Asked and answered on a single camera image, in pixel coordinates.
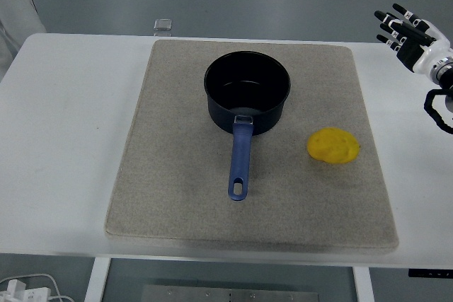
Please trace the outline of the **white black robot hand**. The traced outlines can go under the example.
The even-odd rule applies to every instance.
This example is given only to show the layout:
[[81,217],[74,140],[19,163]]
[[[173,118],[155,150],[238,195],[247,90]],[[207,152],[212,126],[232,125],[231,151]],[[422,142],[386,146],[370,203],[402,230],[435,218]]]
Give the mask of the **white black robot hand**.
[[396,15],[375,11],[380,21],[378,41],[395,51],[397,59],[409,71],[425,74],[433,83],[452,70],[452,46],[448,38],[430,21],[394,4]]

